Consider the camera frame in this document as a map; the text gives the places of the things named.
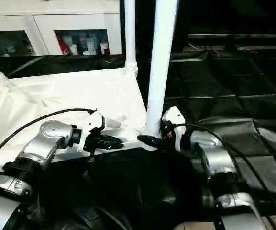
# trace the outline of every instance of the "metal joint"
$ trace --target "metal joint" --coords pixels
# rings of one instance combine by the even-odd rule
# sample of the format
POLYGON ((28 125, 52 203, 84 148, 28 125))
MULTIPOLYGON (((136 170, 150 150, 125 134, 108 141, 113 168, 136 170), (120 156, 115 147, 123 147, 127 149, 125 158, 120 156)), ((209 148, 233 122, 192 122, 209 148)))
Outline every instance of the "metal joint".
POLYGON ((5 175, 0 175, 0 188, 18 196, 27 195, 33 191, 26 182, 5 175))
POLYGON ((208 177, 217 173, 236 173, 229 153, 215 136, 208 132, 194 131, 190 140, 192 152, 201 158, 208 177))

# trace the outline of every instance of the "black surface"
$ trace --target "black surface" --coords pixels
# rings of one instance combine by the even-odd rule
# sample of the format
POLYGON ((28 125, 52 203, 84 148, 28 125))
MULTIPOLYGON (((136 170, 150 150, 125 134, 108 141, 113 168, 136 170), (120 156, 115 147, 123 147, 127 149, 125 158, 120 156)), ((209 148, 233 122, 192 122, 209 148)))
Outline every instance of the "black surface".
MULTIPOLYGON (((122 56, 100 58, 45 57, 11 77, 124 65, 122 56)), ((7 74, 19 63, 22 59, 1 57, 0 69, 7 74)), ((138 58, 138 65, 137 80, 147 104, 150 63, 138 58)), ((276 198, 275 51, 173 54, 164 109, 174 105, 187 122, 214 130, 248 156, 276 198)), ((76 214, 77 206, 101 207, 101 211, 95 208, 96 217, 102 220, 107 216, 103 210, 110 210, 133 229, 159 229, 160 224, 168 229, 184 220, 215 220, 215 213, 201 206, 204 181, 192 170, 190 157, 133 149, 98 156, 89 168, 86 159, 54 163, 45 177, 44 191, 50 188, 51 192, 42 195, 43 203, 59 207, 57 216, 62 216, 61 204, 76 214), (87 168, 88 175, 82 176, 87 168)), ((263 214, 274 211, 251 171, 236 159, 263 214)))

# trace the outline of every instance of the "floor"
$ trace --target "floor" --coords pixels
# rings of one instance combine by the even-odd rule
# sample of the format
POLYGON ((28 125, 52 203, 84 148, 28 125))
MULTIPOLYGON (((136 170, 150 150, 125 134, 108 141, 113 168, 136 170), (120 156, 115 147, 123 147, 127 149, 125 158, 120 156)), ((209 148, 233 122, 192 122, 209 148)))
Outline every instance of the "floor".
MULTIPOLYGON (((276 216, 272 216, 274 223, 276 224, 276 216)), ((264 218, 267 229, 272 229, 269 222, 264 218)), ((174 230, 216 230, 214 223, 212 222, 186 222, 178 225, 174 230)))

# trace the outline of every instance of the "white pvc frame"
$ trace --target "white pvc frame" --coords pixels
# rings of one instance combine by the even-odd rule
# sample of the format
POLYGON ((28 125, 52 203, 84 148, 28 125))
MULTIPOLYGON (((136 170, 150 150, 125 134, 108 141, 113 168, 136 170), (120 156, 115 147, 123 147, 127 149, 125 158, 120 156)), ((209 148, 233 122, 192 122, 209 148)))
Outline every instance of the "white pvc frame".
MULTIPOLYGON (((148 95, 146 132, 159 136, 159 126, 166 90, 167 71, 171 54, 174 26, 178 0, 157 0, 151 76, 148 95)), ((135 1, 125 0, 125 37, 126 37, 126 71, 137 74, 135 51, 135 1)), ((10 85, 8 78, 0 72, 0 88, 10 85)))

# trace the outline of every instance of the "black cable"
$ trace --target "black cable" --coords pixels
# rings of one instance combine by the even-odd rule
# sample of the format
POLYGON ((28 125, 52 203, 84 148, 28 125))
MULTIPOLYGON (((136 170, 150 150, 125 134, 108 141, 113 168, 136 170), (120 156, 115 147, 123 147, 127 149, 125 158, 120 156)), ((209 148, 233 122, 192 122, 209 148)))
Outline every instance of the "black cable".
POLYGON ((17 135, 19 132, 21 132, 23 129, 27 128, 28 126, 38 122, 38 121, 41 121, 43 119, 46 119, 50 116, 54 116, 56 114, 61 114, 61 113, 66 113, 66 112, 71 112, 71 111, 86 111, 88 113, 93 113, 94 110, 91 110, 91 109, 82 109, 82 108, 73 108, 73 109, 64 109, 64 110, 60 110, 60 111, 56 111, 56 112, 53 112, 51 114, 47 114, 47 115, 44 115, 42 117, 39 117, 37 119, 34 119, 33 121, 25 124, 24 126, 22 126, 21 128, 17 129, 16 131, 14 131, 12 134, 10 134, 1 144, 0 144, 0 149, 11 139, 13 138, 15 135, 17 135))
POLYGON ((248 165, 248 167, 252 170, 252 172, 254 173, 255 177, 257 178, 257 180, 259 181, 259 183, 261 184, 262 188, 265 190, 265 192, 267 193, 268 198, 270 199, 270 202, 272 203, 272 205, 275 207, 276 209, 276 201, 274 200, 271 192, 269 191, 269 189, 267 188, 267 186, 265 185, 264 181, 262 180, 261 176, 259 175, 259 173, 257 172, 257 170, 254 168, 254 166, 249 162, 249 160, 247 159, 247 157, 241 153, 240 151, 238 151, 234 146, 230 145, 229 143, 225 142, 218 134, 216 134, 215 132, 211 131, 210 129, 207 129, 203 126, 199 126, 199 125, 195 125, 195 124, 178 124, 175 125, 174 127, 178 127, 178 126, 187 126, 187 127, 192 127, 195 129, 199 129, 202 131, 206 131, 210 134, 212 134, 213 136, 215 136, 222 144, 223 146, 228 149, 228 150, 232 150, 235 153, 237 153, 244 161, 245 163, 248 165))

